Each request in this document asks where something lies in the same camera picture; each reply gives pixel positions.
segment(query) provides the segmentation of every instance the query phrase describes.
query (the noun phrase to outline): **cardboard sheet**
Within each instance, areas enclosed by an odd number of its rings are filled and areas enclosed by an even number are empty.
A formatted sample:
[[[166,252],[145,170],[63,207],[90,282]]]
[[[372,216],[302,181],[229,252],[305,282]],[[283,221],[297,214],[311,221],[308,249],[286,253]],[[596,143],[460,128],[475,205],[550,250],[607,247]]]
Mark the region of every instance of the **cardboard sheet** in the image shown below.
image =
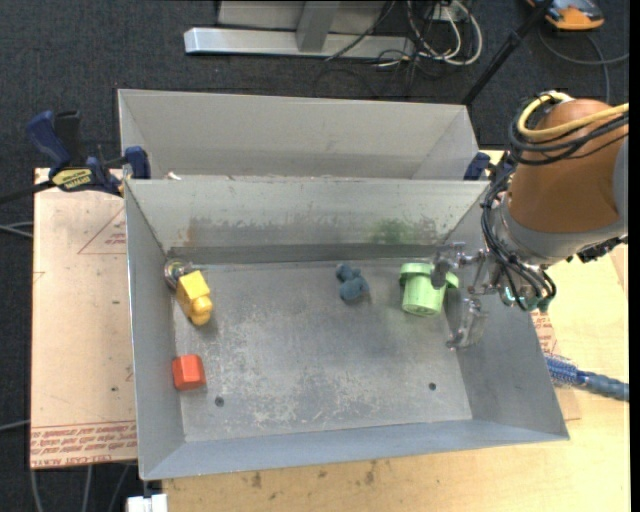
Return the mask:
[[[137,457],[125,237],[118,197],[35,196],[34,469]],[[543,350],[559,353],[548,315],[533,319]],[[557,392],[565,419],[579,418],[573,390]]]

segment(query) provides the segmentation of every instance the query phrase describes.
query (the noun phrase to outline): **green object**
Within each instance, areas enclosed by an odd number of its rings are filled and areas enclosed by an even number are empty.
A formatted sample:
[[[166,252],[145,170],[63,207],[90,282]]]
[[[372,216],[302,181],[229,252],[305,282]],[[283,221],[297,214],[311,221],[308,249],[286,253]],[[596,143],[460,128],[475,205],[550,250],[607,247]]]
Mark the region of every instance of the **green object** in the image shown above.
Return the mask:
[[[400,284],[404,286],[402,309],[419,316],[437,315],[442,310],[442,302],[447,288],[458,287],[458,277],[447,273],[447,284],[440,289],[431,285],[429,263],[405,263],[400,269]]]

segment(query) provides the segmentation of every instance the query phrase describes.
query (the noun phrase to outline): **blue cable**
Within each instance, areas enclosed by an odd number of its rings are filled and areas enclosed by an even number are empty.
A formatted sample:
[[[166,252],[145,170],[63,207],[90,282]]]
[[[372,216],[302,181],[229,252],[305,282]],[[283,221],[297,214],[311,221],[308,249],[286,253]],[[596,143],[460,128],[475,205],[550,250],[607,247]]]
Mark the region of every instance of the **blue cable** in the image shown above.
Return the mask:
[[[629,384],[606,375],[580,370],[569,359],[545,354],[551,379],[558,384],[568,384],[586,389],[591,393],[616,400],[629,401]]]

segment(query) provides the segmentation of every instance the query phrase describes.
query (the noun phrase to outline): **red block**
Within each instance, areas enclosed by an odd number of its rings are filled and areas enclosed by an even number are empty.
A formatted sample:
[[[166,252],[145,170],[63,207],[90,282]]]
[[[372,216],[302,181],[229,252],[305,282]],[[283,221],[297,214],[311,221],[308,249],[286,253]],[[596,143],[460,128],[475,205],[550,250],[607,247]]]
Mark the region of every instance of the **red block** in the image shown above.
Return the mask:
[[[171,367],[173,370],[173,384],[179,391],[197,389],[207,383],[202,359],[196,354],[186,354],[176,357]]]

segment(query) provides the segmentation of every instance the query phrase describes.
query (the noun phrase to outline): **clamp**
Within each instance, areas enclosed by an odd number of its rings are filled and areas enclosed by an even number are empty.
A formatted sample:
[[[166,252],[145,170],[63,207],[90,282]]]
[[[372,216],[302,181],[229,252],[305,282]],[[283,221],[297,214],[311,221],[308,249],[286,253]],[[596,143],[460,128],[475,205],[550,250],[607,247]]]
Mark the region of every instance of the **clamp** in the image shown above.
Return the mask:
[[[49,170],[50,186],[64,192],[94,190],[122,196],[123,180],[129,177],[148,179],[151,168],[146,152],[140,146],[128,147],[124,156],[103,163],[94,156],[83,157],[79,138],[80,113],[62,112],[54,117],[46,110],[27,124],[27,135],[36,148],[49,156],[54,165]],[[127,165],[123,180],[109,172],[108,165]]]

